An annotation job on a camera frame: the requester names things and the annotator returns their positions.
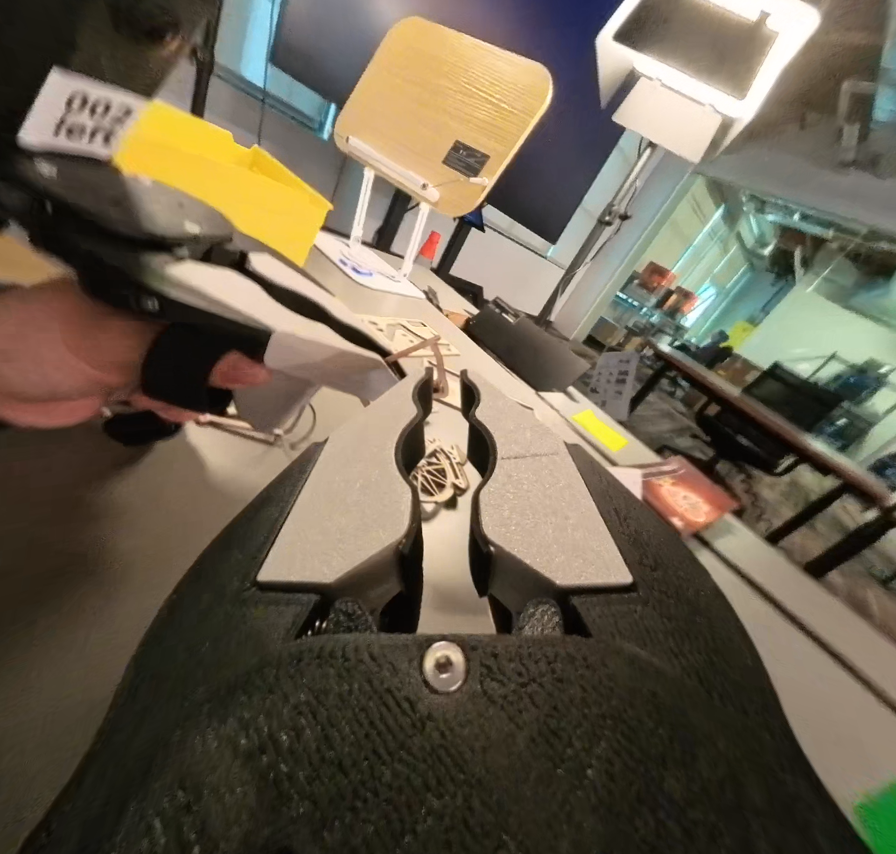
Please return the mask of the printed leaflet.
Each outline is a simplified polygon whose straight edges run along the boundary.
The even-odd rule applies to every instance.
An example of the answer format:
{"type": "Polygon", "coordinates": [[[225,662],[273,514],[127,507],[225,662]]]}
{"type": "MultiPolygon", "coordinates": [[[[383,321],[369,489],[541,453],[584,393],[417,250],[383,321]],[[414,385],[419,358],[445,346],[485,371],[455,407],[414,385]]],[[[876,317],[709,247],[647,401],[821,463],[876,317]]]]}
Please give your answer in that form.
{"type": "Polygon", "coordinates": [[[599,355],[588,376],[589,398],[615,422],[629,418],[640,359],[637,351],[609,349],[599,355]]]}

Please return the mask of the black cardboard box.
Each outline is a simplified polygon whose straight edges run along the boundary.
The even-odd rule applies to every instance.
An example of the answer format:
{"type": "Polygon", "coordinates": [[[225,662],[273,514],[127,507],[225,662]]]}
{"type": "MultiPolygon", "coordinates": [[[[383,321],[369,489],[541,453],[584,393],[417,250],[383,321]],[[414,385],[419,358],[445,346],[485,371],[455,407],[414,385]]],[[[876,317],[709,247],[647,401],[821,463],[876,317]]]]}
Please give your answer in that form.
{"type": "Polygon", "coordinates": [[[569,341],[542,329],[532,317],[496,298],[465,322],[466,335],[531,388],[557,392],[592,369],[569,341]]]}

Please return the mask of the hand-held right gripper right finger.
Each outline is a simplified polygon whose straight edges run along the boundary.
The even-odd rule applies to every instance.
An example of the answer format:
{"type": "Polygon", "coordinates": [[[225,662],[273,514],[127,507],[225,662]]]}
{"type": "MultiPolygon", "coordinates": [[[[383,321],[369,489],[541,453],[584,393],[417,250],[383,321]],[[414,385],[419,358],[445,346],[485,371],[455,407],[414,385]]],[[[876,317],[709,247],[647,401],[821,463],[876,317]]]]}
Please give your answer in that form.
{"type": "Polygon", "coordinates": [[[461,374],[471,499],[469,570],[499,633],[546,601],[569,618],[579,596],[628,593],[635,580],[570,448],[537,413],[461,374]]]}

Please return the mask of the person's left hand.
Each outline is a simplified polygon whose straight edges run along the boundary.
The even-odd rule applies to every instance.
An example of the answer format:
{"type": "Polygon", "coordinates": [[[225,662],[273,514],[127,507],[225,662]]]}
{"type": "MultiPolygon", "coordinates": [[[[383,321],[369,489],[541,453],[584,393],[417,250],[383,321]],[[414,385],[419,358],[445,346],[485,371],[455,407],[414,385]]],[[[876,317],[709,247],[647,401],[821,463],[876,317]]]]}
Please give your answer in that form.
{"type": "Polygon", "coordinates": [[[58,278],[1,295],[1,421],[72,427],[117,403],[187,423],[199,413],[153,400],[142,363],[164,325],[120,312],[58,278]]]}

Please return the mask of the brown background table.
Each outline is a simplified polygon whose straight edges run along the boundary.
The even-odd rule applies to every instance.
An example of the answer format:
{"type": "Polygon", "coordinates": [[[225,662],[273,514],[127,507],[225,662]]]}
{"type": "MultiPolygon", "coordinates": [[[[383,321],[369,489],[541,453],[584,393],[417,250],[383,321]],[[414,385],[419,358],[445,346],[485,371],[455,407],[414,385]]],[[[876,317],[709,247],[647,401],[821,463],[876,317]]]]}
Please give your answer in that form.
{"type": "Polygon", "coordinates": [[[777,544],[846,494],[862,498],[875,508],[873,517],[860,523],[856,529],[804,564],[804,571],[812,578],[822,579],[833,573],[894,530],[894,492],[869,469],[857,466],[845,455],[817,441],[807,430],[755,397],[736,389],[730,382],[700,365],[683,351],[655,341],[648,342],[647,349],[656,356],[658,366],[635,394],[632,411],[636,411],[647,400],[663,378],[675,375],[699,390],[708,404],[737,414],[743,423],[761,428],[788,452],[795,463],[808,464],[816,471],[838,479],[839,483],[833,489],[770,531],[766,535],[766,541],[777,544]]]}

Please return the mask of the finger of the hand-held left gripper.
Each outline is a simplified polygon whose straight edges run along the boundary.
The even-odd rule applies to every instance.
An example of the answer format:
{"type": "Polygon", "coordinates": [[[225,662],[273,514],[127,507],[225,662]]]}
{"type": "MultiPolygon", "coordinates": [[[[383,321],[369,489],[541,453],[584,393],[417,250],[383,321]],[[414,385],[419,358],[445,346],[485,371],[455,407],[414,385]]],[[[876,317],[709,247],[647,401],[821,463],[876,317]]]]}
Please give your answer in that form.
{"type": "Polygon", "coordinates": [[[352,310],[281,259],[245,259],[236,267],[163,259],[163,294],[185,308],[183,322],[225,353],[295,384],[369,403],[406,376],[352,310]]]}
{"type": "Polygon", "coordinates": [[[267,383],[236,390],[234,406],[256,432],[280,436],[290,432],[318,391],[308,379],[273,371],[267,383]]]}

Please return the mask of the white studio light on stand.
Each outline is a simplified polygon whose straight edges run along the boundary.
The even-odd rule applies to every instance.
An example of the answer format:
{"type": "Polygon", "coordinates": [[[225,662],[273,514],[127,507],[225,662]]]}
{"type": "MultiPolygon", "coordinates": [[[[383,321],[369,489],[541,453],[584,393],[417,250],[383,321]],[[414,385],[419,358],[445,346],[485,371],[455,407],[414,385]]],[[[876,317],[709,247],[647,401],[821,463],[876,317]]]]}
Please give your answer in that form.
{"type": "Polygon", "coordinates": [[[564,296],[628,221],[637,184],[662,150],[689,166],[744,131],[822,23],[806,0],[624,0],[595,41],[599,100],[642,149],[537,316],[564,296]]]}

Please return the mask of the green object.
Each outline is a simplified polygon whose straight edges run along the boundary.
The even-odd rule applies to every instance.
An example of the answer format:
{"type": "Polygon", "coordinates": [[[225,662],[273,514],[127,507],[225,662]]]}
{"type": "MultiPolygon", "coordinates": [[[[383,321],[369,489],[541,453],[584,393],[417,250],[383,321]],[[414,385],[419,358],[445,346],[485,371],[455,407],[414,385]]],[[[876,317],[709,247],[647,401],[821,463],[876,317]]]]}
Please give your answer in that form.
{"type": "Polygon", "coordinates": [[[895,781],[858,799],[853,816],[871,852],[895,853],[895,781]]]}

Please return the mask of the yellow sticky note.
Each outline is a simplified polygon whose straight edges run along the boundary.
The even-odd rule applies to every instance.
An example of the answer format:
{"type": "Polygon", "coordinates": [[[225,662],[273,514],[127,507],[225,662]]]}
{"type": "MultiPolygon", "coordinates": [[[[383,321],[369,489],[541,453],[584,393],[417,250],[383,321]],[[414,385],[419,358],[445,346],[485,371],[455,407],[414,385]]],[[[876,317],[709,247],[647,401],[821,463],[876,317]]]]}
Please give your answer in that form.
{"type": "Polygon", "coordinates": [[[592,409],[574,414],[570,421],[596,443],[611,453],[618,453],[629,445],[628,438],[603,421],[592,409]]]}

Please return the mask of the wooden bicycle model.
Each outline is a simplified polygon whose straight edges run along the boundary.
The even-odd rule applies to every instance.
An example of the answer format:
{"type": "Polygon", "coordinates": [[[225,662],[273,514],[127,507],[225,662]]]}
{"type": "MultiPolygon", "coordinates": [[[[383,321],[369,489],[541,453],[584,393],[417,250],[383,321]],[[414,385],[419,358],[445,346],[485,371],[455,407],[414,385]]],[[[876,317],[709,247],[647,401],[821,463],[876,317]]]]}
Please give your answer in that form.
{"type": "Polygon", "coordinates": [[[434,437],[426,438],[424,457],[410,478],[416,489],[422,520],[431,521],[445,509],[454,508],[470,488],[467,473],[468,457],[456,444],[445,444],[434,437]]]}

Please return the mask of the wooden book stand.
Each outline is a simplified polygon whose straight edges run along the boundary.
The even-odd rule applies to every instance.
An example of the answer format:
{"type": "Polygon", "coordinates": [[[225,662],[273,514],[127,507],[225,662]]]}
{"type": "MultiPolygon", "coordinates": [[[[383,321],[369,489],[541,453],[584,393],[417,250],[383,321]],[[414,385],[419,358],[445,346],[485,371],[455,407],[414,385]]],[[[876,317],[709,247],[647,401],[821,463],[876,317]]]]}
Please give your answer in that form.
{"type": "Polygon", "coordinates": [[[423,298],[409,279],[431,212],[460,219],[487,199],[549,107],[553,79],[529,58],[420,17],[392,26],[340,110],[339,150],[363,168],[345,243],[315,245],[349,280],[423,298]],[[374,182],[418,205],[409,244],[392,268],[363,243],[374,182]]]}

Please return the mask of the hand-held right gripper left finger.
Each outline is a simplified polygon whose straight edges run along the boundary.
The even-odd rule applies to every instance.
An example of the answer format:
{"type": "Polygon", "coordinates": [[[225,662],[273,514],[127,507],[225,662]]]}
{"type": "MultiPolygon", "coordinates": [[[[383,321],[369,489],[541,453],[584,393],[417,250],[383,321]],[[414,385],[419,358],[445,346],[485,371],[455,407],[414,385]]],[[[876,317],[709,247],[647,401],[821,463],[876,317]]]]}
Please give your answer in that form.
{"type": "Polygon", "coordinates": [[[420,496],[434,378],[418,369],[322,446],[256,577],[263,589],[359,602],[387,633],[420,622],[420,496]]]}

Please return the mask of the yellow plastic bin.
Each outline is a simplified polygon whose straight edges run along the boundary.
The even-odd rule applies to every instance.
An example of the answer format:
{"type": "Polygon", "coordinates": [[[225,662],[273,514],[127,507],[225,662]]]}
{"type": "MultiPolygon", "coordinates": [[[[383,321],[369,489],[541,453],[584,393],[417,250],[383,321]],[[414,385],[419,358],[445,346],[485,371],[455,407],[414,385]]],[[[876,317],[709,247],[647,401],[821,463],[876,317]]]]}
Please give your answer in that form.
{"type": "Polygon", "coordinates": [[[303,267],[330,202],[266,150],[154,100],[123,137],[113,163],[218,210],[242,234],[303,267]]]}

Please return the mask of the wooden parts sheet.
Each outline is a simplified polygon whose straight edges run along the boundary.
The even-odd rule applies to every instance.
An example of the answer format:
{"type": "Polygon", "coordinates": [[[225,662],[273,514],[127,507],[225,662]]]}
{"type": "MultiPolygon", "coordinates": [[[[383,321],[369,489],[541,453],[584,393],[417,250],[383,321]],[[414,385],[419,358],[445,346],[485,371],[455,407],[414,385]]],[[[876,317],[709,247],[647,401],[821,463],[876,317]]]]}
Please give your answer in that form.
{"type": "Polygon", "coordinates": [[[426,341],[441,340],[436,330],[417,319],[361,314],[359,320],[375,336],[387,342],[394,352],[426,341]]]}

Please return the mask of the wooden bicycle frame part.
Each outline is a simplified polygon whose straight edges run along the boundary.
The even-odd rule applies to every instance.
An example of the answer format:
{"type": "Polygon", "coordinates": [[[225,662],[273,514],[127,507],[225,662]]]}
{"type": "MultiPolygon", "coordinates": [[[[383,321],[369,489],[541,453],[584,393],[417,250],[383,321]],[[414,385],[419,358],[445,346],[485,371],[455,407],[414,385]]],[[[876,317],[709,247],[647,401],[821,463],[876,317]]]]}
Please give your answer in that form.
{"type": "Polygon", "coordinates": [[[429,369],[433,377],[433,397],[442,405],[461,410],[461,372],[449,360],[459,357],[453,345],[444,348],[442,337],[433,332],[419,341],[397,349],[385,358],[388,366],[398,368],[429,369]]]}

